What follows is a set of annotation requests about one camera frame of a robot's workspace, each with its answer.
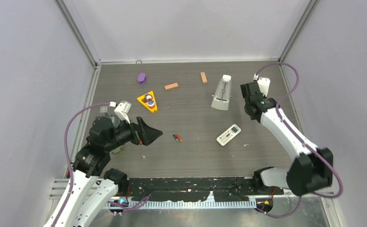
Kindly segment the white printed card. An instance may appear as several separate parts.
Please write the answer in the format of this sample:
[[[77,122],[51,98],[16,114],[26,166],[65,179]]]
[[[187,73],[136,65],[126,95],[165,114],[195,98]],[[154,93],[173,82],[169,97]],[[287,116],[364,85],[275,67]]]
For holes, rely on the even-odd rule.
[[[217,136],[216,141],[219,145],[227,145],[235,136],[241,132],[241,128],[233,124],[227,130],[225,130],[221,135]]]

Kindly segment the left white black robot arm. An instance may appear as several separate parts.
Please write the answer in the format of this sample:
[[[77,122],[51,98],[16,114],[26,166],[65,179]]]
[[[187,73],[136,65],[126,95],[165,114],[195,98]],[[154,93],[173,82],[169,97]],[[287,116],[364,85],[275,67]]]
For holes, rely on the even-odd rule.
[[[128,190],[124,172],[115,168],[104,171],[111,151],[126,143],[148,146],[162,135],[141,117],[137,117],[137,123],[123,120],[118,125],[109,117],[94,120],[87,143],[72,164],[68,186],[45,226],[88,227],[113,196],[122,196]]]

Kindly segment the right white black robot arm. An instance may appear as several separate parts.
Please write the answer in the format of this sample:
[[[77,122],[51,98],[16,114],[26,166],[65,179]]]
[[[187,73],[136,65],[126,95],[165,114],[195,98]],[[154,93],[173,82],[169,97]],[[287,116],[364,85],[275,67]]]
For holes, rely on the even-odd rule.
[[[244,110],[251,120],[267,128],[288,153],[289,169],[265,167],[253,175],[253,189],[265,194],[271,187],[286,188],[296,196],[330,187],[333,182],[333,154],[310,142],[285,116],[280,105],[266,97],[258,82],[240,86]]]

